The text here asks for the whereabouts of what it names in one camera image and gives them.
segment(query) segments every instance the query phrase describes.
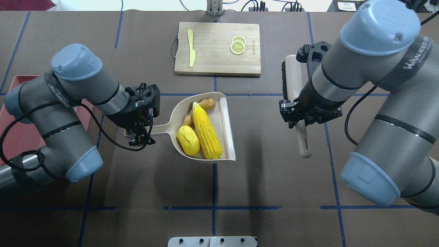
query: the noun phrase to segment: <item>pink bin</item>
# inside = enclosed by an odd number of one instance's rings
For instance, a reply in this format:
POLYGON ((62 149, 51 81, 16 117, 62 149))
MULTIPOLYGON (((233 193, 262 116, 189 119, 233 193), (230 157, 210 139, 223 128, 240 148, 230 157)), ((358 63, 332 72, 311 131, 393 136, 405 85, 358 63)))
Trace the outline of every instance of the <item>pink bin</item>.
MULTIPOLYGON (((23 82, 32 80, 38 76, 16 76, 12 80, 12 85, 9 88, 9 91, 22 84, 23 82)), ((82 103, 87 105, 90 109, 93 109, 93 105, 87 100, 82 100, 82 103)), ((76 114, 81 120, 85 130, 88 129, 88 125, 90 123, 90 114, 83 107, 75 107, 74 108, 76 114)), ((0 134, 6 129, 6 127, 14 121, 14 117, 10 115, 5 106, 1 108, 0 111, 0 134)), ((41 138, 38 130, 36 129, 34 124, 25 124, 25 123, 16 123, 12 129, 8 132, 4 144, 3 144, 3 152, 8 159, 12 159, 16 155, 28 151, 28 150, 37 150, 40 147, 46 145, 44 140, 41 138)))

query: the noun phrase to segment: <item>wooden cutting board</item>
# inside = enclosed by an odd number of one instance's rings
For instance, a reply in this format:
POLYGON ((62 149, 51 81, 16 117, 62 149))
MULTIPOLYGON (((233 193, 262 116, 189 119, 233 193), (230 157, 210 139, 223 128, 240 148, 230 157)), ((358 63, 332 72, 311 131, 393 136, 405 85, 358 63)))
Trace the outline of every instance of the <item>wooden cutting board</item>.
POLYGON ((212 76, 261 76, 259 24, 180 22, 176 74, 212 76), (189 67, 187 30, 194 31, 195 63, 189 67), (245 51, 235 55, 230 51, 233 37, 246 38, 245 51))

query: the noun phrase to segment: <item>light blue cap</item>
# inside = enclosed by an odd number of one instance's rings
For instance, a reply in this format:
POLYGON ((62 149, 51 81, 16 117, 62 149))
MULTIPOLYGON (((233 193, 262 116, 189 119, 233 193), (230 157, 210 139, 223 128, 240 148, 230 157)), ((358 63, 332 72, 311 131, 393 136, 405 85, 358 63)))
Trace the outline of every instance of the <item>light blue cap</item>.
POLYGON ((386 56, 409 47, 421 29, 413 10, 398 0, 369 0, 346 23, 340 40, 353 52, 386 56))
POLYGON ((401 195, 380 167, 356 152, 350 154, 340 176, 349 188, 379 206, 388 207, 401 195))
POLYGON ((83 44, 70 44, 61 49, 50 62, 55 74, 70 81, 85 80, 98 74, 102 61, 83 44))
MULTIPOLYGON (((23 111, 20 107, 20 88, 22 87, 22 85, 23 84, 20 84, 18 87, 11 90, 8 94, 6 94, 6 97, 4 99, 4 106, 6 107, 7 112, 13 115, 15 119, 23 115, 23 111)), ((24 124, 32 123, 27 118, 23 118, 22 120, 20 120, 20 122, 24 124)))
POLYGON ((71 183, 77 182, 99 170, 103 163, 97 147, 93 146, 72 165, 65 178, 71 183))

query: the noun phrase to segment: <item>lemon slice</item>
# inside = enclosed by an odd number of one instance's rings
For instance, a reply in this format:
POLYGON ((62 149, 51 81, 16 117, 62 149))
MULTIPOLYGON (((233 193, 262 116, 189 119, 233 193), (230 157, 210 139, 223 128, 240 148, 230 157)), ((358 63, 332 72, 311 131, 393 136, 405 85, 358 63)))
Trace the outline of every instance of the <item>lemon slice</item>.
POLYGON ((230 45, 230 51, 235 55, 241 55, 245 51, 245 43, 239 40, 235 40, 230 45))
POLYGON ((235 36, 235 37, 233 37, 233 39, 232 39, 232 43, 233 43, 233 41, 235 41, 235 40, 242 41, 242 42, 244 43, 244 45, 247 44, 247 40, 246 40, 243 36, 235 36))

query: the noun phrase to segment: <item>knife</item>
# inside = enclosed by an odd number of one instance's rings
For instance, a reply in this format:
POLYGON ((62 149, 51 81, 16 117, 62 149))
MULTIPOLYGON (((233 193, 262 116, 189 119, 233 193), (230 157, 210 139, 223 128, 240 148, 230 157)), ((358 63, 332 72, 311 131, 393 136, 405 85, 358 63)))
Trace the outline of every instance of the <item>knife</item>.
POLYGON ((195 62, 195 50, 193 47, 194 43, 194 31, 192 29, 187 30, 187 38, 189 40, 189 67, 192 68, 195 62))

